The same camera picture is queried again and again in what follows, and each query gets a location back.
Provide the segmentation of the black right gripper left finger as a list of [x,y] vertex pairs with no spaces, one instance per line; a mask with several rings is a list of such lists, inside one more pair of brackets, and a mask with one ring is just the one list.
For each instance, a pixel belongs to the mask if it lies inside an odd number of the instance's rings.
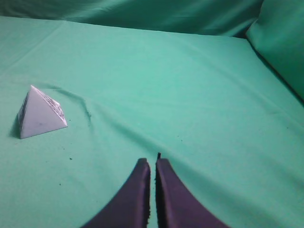
[[150,216],[150,183],[150,166],[146,158],[140,158],[115,196],[83,227],[146,228]]

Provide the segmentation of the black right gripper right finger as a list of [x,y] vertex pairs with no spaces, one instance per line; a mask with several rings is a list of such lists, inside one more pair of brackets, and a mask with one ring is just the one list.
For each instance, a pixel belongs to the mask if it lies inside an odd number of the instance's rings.
[[168,159],[158,153],[155,200],[160,228],[227,228],[208,211],[180,180]]

